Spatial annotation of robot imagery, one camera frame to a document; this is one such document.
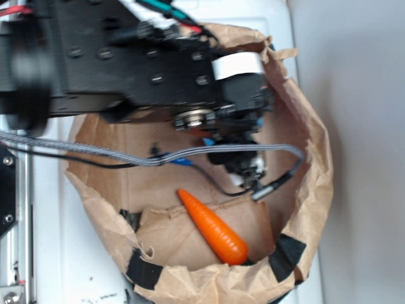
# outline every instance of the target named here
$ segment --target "black tape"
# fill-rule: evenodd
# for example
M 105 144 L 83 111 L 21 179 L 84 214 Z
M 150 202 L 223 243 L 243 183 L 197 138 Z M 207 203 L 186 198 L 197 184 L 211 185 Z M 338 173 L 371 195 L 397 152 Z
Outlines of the black tape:
M 306 244 L 281 234 L 276 242 L 276 250 L 268 260 L 278 282 L 284 281 L 294 271 Z
M 139 248 L 134 248 L 129 261 L 127 276 L 138 286 L 154 290 L 159 281 L 163 266 L 149 263 L 142 259 Z

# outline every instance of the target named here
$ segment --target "crumpled paper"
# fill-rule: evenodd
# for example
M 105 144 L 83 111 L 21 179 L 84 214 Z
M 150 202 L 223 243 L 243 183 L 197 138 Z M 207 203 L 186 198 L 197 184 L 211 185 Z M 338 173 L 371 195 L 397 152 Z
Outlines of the crumpled paper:
M 276 102 L 274 111 L 266 114 L 265 126 L 256 139 L 261 143 L 293 144 L 306 152 L 306 163 L 296 176 L 265 198 L 273 239 L 283 233 L 305 243 L 306 249 L 293 273 L 281 282 L 277 281 L 265 257 L 249 267 L 214 264 L 190 271 L 182 265 L 166 266 L 154 290 L 140 286 L 135 286 L 134 290 L 156 304 L 264 304 L 294 289 L 297 282 L 308 277 L 333 196 L 328 132 L 294 80 L 285 79 L 287 73 L 282 60 L 295 56 L 295 49 L 273 51 L 269 47 L 271 37 L 248 28 L 206 27 L 220 39 L 223 48 L 261 54 Z M 175 132 L 167 123 L 108 125 L 94 115 L 77 119 L 71 140 L 145 157 L 150 156 L 153 142 L 159 142 L 163 151 L 201 144 L 199 139 Z M 237 190 L 222 167 L 210 165 L 203 156 L 193 160 L 214 175 L 223 187 Z M 283 174 L 294 160 L 288 153 L 266 153 L 266 180 Z M 146 208 L 179 207 L 174 189 L 180 187 L 205 202 L 224 203 L 227 200 L 201 176 L 175 165 L 112 172 L 70 162 L 65 169 L 82 195 L 84 208 L 105 248 L 123 273 L 133 248 L 139 248 L 140 243 L 118 214 L 120 209 L 140 212 Z M 145 252 L 142 257 L 151 258 Z
M 245 240 L 250 261 L 260 261 L 274 251 L 264 202 L 256 203 L 249 196 L 243 196 L 228 203 L 208 206 Z M 139 224 L 137 239 L 140 247 L 151 256 L 149 261 L 152 263 L 183 265 L 190 271 L 221 264 L 183 206 L 144 210 Z

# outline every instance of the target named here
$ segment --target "carrot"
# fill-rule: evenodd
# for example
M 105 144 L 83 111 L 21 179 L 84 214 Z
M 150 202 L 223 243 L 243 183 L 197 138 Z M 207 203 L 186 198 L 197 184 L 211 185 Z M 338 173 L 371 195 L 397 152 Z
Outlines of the carrot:
M 214 211 L 184 189 L 177 191 L 191 218 L 207 243 L 222 262 L 241 265 L 247 260 L 249 248 Z

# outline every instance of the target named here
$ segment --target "gray cable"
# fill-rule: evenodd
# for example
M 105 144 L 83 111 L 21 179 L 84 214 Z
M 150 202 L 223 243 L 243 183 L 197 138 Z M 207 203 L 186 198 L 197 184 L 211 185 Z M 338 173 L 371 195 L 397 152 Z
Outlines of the gray cable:
M 184 158 L 190 155 L 203 153 L 241 152 L 241 151 L 288 151 L 296 155 L 298 159 L 300 159 L 300 163 L 304 159 L 304 153 L 297 147 L 294 147 L 289 144 L 224 144 L 220 146 L 206 146 L 206 147 L 184 149 L 155 158 L 141 158 L 138 156 L 130 155 L 127 153 L 107 148 L 90 146 L 88 144 L 78 144 L 73 142 L 53 141 L 50 139 L 31 138 L 16 134 L 10 134 L 3 131 L 0 131 L 0 140 L 18 144 L 27 144 L 29 146 L 40 146 L 50 149 L 58 149 L 64 151 L 105 156 L 108 158 L 120 160 L 121 162 L 145 167 L 159 166 L 164 163 L 172 162 L 173 160 L 176 160 L 178 158 Z

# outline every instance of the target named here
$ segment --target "cable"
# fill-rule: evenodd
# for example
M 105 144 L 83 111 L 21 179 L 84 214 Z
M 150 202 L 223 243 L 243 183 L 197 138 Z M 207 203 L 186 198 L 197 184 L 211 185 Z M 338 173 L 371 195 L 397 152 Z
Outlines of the cable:
M 106 164 L 103 164 L 103 163 L 98 163 L 96 161 L 86 160 L 84 158 L 80 158 L 80 157 L 76 157 L 76 156 L 30 151 L 30 150 L 26 150 L 26 149 L 20 149 L 20 148 L 16 148 L 16 147 L 7 146 L 7 145 L 5 145 L 3 143 L 0 143 L 0 148 L 13 150 L 13 151 L 17 151 L 17 152 L 22 152 L 22 153 L 26 153 L 26 154 L 29 154 L 29 155 L 36 155 L 36 156 L 43 156 L 43 157 L 49 157 L 49 158 L 56 158 L 56 159 L 60 159 L 60 160 L 68 160 L 68 161 L 73 161 L 73 162 L 85 163 L 85 164 L 88 164 L 88 165 L 92 165 L 92 166 L 96 166 L 96 167 L 100 167 L 100 168 L 104 168 L 104 169 L 123 169 L 123 168 L 136 167 L 135 165 L 131 165 L 131 164 L 127 164 L 127 163 L 124 163 L 124 164 L 121 164 L 121 165 L 106 165 Z
M 25 5 L 16 5 L 10 6 L 9 8 L 0 9 L 0 17 L 17 13 L 31 14 L 32 9 Z
M 212 176 L 210 176 L 207 171 L 205 171 L 203 168 L 201 168 L 199 165 L 196 164 L 192 164 L 191 166 L 194 169 L 196 169 L 201 175 L 203 175 L 210 183 L 212 183 L 212 185 L 215 187 L 216 190 L 218 190 L 219 192 L 221 192 L 222 194 L 229 196 L 231 198 L 235 198 L 237 196 L 241 196 L 244 195 L 246 193 L 248 193 L 249 191 L 252 191 L 253 187 L 243 190 L 241 192 L 237 192 L 237 193 L 228 193 L 226 192 L 224 189 L 221 188 L 221 186 L 219 185 L 219 183 L 217 183 L 216 180 L 214 180 L 214 178 Z
M 138 156 L 122 153 L 119 151 L 90 146 L 87 144 L 78 144 L 72 142 L 53 141 L 50 139 L 31 138 L 20 136 L 0 131 L 0 140 L 9 141 L 19 144 L 27 144 L 29 146 L 41 146 L 44 148 L 79 152 L 120 160 L 125 163 L 138 166 L 159 166 L 164 163 L 170 163 L 178 158 L 185 158 L 190 155 L 198 155 L 205 153 L 226 153 L 226 152 L 243 152 L 243 151 L 287 151 L 296 155 L 301 160 L 304 159 L 304 153 L 297 147 L 289 144 L 223 144 L 218 146 L 203 146 L 197 148 L 189 148 L 180 150 L 167 155 L 152 158 L 141 158 Z
M 173 18 L 179 21 L 183 26 L 189 27 L 199 35 L 205 35 L 209 38 L 212 37 L 219 42 L 217 36 L 215 36 L 210 30 L 206 29 L 203 25 L 198 24 L 182 10 L 175 8 L 168 3 L 158 0 L 135 0 L 135 2 L 149 8 L 150 10 L 157 11 L 167 18 Z
M 270 193 L 274 192 L 278 189 L 282 184 L 286 183 L 294 174 L 297 172 L 298 168 L 301 166 L 301 163 L 304 161 L 304 153 L 298 149 L 297 147 L 291 146 L 289 144 L 222 144 L 218 146 L 203 146 L 203 147 L 196 147 L 196 148 L 189 148 L 183 149 L 174 153 L 167 153 L 165 155 L 154 156 L 151 158 L 141 158 L 138 156 L 130 155 L 127 153 L 122 153 L 119 151 L 107 149 L 107 148 L 100 148 L 97 146 L 90 146 L 86 144 L 78 144 L 72 142 L 62 142 L 62 141 L 53 141 L 50 139 L 39 139 L 39 138 L 31 138 L 27 136 L 20 136 L 16 134 L 7 133 L 4 131 L 0 131 L 0 140 L 9 141 L 13 143 L 19 144 L 27 144 L 29 146 L 41 146 L 44 148 L 51 148 L 51 149 L 58 149 L 58 150 L 65 150 L 65 151 L 72 151 L 78 153 L 85 153 L 91 155 L 98 155 L 104 156 L 116 160 L 120 160 L 126 164 L 122 165 L 104 165 L 100 163 L 96 163 L 94 161 L 84 160 L 83 158 L 77 158 L 74 156 L 66 156 L 66 155 L 55 155 L 50 153 L 40 153 L 35 151 L 27 151 L 17 148 L 16 151 L 20 150 L 26 153 L 32 153 L 33 155 L 41 155 L 41 156 L 48 156 L 53 158 L 61 158 L 66 160 L 74 160 L 78 162 L 87 163 L 89 165 L 96 165 L 98 167 L 103 168 L 130 168 L 136 166 L 145 166 L 145 167 L 152 167 L 152 166 L 160 166 L 165 163 L 174 162 L 181 158 L 185 158 L 190 155 L 198 155 L 198 154 L 205 154 L 205 153 L 228 153 L 228 152 L 243 152 L 243 151 L 288 151 L 298 157 L 298 160 L 294 164 L 294 166 L 287 171 L 284 175 L 282 175 L 277 180 L 269 183 L 264 188 L 257 190 L 253 193 L 252 199 L 257 201 L 265 196 L 269 195 Z M 205 171 L 199 170 L 198 168 L 194 167 L 196 170 L 200 171 L 200 173 L 204 174 L 206 178 L 208 178 L 211 182 L 213 182 L 214 186 L 216 182 L 206 174 Z M 220 192 L 225 195 L 228 195 L 223 189 L 220 187 L 216 187 Z

